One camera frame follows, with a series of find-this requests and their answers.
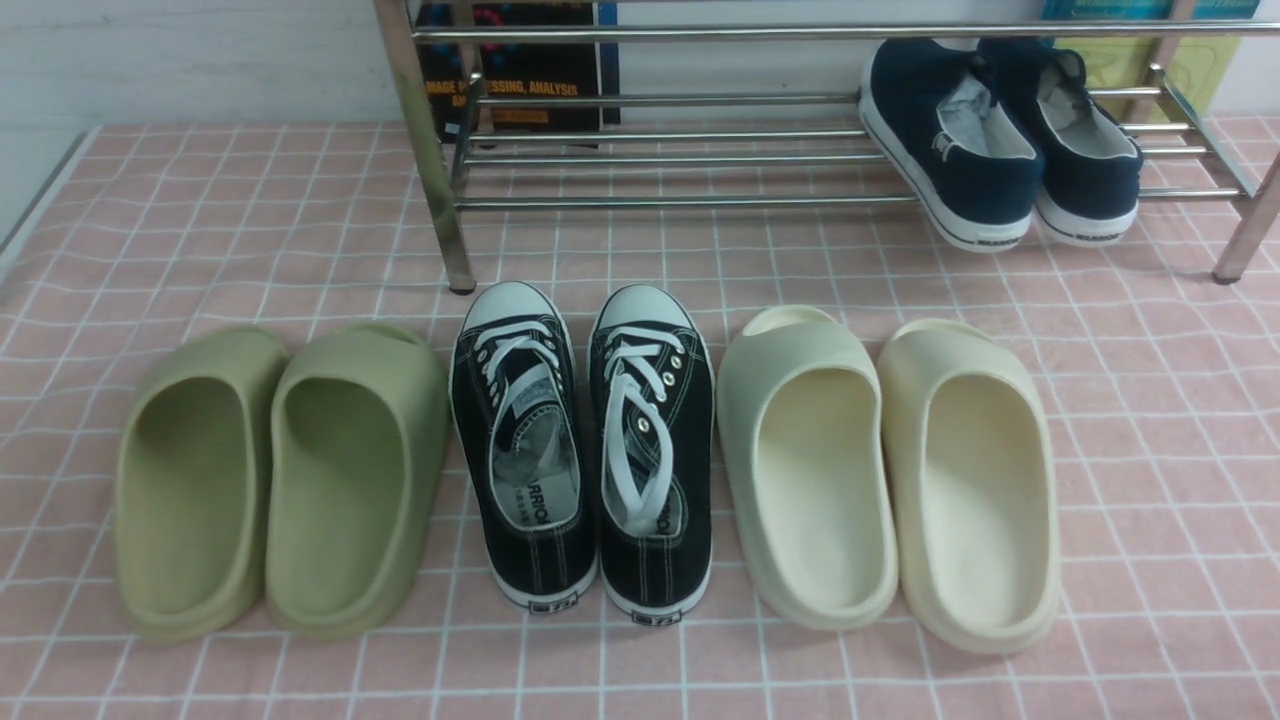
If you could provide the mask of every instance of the shoe rack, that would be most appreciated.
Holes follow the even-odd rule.
[[[475,27],[470,0],[453,0],[458,27],[415,28],[406,0],[374,0],[378,22],[387,46],[396,90],[408,127],[417,170],[422,181],[440,254],[449,278],[449,288],[467,295],[476,287],[462,233],[460,215],[468,210],[666,210],[686,208],[864,208],[883,204],[915,202],[911,195],[883,196],[773,196],[773,195],[698,195],[660,197],[483,197],[466,193],[471,168],[608,168],[652,169],[680,167],[764,165],[854,165],[883,161],[874,151],[741,155],[710,152],[703,156],[678,158],[657,154],[564,156],[559,154],[495,154],[494,147],[521,143],[526,146],[623,145],[690,142],[714,146],[717,142],[771,142],[797,140],[860,138],[861,129],[814,129],[777,132],[626,132],[603,129],[585,133],[503,133],[493,132],[486,122],[494,108],[690,108],[733,105],[841,105],[858,102],[856,92],[829,94],[733,94],[733,95],[617,95],[608,97],[493,97],[486,92],[479,44],[566,44],[566,42],[750,42],[750,41],[855,41],[890,37],[1155,37],[1149,70],[1142,87],[1091,88],[1096,97],[1132,100],[1124,127],[1135,137],[1178,136],[1185,145],[1144,146],[1156,159],[1183,158],[1198,160],[1212,179],[1206,187],[1143,188],[1144,201],[1217,201],[1230,202],[1240,223],[1213,266],[1213,281],[1230,284],[1240,279],[1271,224],[1280,215],[1280,186],[1272,182],[1280,158],[1272,163],[1261,184],[1254,184],[1222,151],[1210,128],[1165,72],[1187,36],[1280,36],[1280,22],[1261,20],[1190,20],[1196,0],[1176,0],[1170,19],[1160,22],[1033,22],[1016,24],[872,24],[872,26],[645,26],[645,27]],[[467,104],[452,156],[447,164],[440,140],[435,133],[426,82],[417,59],[419,45],[457,45],[461,51],[468,87]],[[1152,106],[1158,106],[1169,122],[1144,122]]]

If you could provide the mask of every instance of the navy blue slip-on shoe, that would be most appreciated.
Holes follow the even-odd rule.
[[[1044,160],[980,55],[886,40],[867,63],[858,111],[943,240],[998,252],[1027,234]]]
[[[1084,88],[1084,60],[1034,37],[983,40],[978,51],[1044,154],[1036,209],[1048,237],[1080,247],[1119,242],[1138,215],[1142,150]]]

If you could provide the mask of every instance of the cream slide sandal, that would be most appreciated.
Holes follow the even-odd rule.
[[[417,578],[449,420],[439,360],[412,331],[362,323],[280,378],[266,600],[282,628],[339,638],[383,624]]]
[[[233,327],[175,350],[138,384],[115,480],[116,585],[140,635],[183,641],[262,593],[268,419],[284,346]]]
[[[724,354],[716,395],[746,568],[783,618],[872,623],[897,588],[867,350],[822,310],[765,310]]]
[[[1053,460],[1030,375],[951,320],[902,327],[878,369],[911,611],[969,652],[1030,647],[1061,594]]]

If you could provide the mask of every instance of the floor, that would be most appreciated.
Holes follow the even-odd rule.
[[[1257,174],[1280,118],[1217,122]],[[1105,251],[1034,236],[996,256],[878,211],[468,217],[483,283],[531,281],[577,342],[612,288],[664,284],[713,354],[759,309],[814,304],[873,352],[959,318],[1015,351],[1051,414],[1065,602],[1048,639],[983,659],[899,601],[810,633],[751,593],[719,465],[710,589],[681,625],[602,601],[531,619],[486,568],[460,454],[421,573],[385,628],[297,639],[261,607],[201,642],[136,641],[113,587],[119,425],[178,343],[257,322],[292,348],[404,323],[447,356],[468,300],[442,284],[398,124],[106,128],[0,287],[0,717],[485,720],[1271,717],[1280,710],[1280,250],[1207,270],[1225,205],[1144,208]],[[677,151],[677,149],[659,149]],[[756,147],[742,150],[755,151]],[[1151,183],[1204,182],[1193,165]],[[476,176],[477,195],[900,190],[890,169]]]

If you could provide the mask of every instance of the shoelace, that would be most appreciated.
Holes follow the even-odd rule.
[[[499,341],[493,350],[493,355],[489,355],[488,350],[481,350],[476,355],[476,360],[484,363],[484,365],[481,365],[481,370],[484,370],[485,382],[489,386],[490,402],[498,401],[498,370],[502,368],[502,361],[517,350],[531,350],[536,352],[544,363],[550,365],[556,384],[559,386],[559,357],[556,355],[554,350],[538,340],[539,337],[550,337],[550,332],[545,325],[534,320],[527,320],[500,328],[492,328],[480,333],[480,337],[476,338],[476,347],[484,347],[484,345],[489,341],[506,336],[518,337],[507,337],[507,340]],[[502,401],[498,402],[498,413],[495,416],[502,418],[506,415],[507,410],[511,409],[511,404],[520,397],[520,393],[525,389],[525,387],[538,382],[538,379],[539,378],[534,378],[529,373],[517,378],[516,382],[507,388],[507,392],[502,396]]]
[[[678,369],[682,363],[678,357],[685,354],[685,346],[680,338],[671,333],[645,328],[618,328],[609,333],[605,345],[612,345],[620,337],[623,338],[622,343],[608,356],[604,365],[604,377],[612,378],[609,380],[609,404],[604,411],[604,455],[609,464],[613,487],[626,510],[626,518],[622,518],[622,529],[635,536],[650,536],[658,528],[658,516],[667,502],[667,493],[671,492],[675,450],[671,443],[671,430],[663,421],[662,414],[658,413],[658,407],[644,398],[641,395],[644,387],[623,369],[630,366],[636,370],[653,389],[654,398],[658,402],[666,402],[667,388],[675,384],[675,375],[669,372],[659,375],[650,364],[650,359],[659,355],[663,346],[671,346],[676,348],[672,366]],[[652,341],[652,343],[627,345],[626,341],[630,338]],[[658,437],[658,466],[645,480],[644,489],[639,492],[631,464],[627,461],[626,434],[623,433],[622,414],[623,406],[628,401],[643,415],[639,421],[643,423],[641,432],[646,429],[644,424],[648,424]]]

